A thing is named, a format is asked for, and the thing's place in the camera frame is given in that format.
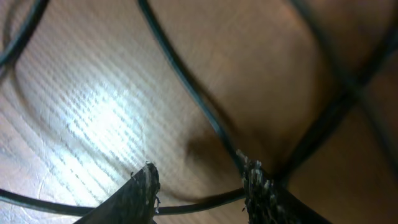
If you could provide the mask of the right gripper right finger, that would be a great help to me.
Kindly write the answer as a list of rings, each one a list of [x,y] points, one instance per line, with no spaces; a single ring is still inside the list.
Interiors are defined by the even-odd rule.
[[[328,223],[317,212],[294,197],[278,182],[267,176],[260,161],[249,159],[240,150],[243,163],[242,182],[245,209],[251,224]]]

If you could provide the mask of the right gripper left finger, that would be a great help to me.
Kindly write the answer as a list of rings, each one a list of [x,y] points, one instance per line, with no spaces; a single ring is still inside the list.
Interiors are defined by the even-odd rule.
[[[75,223],[151,224],[159,190],[158,170],[153,163],[147,163],[109,199]]]

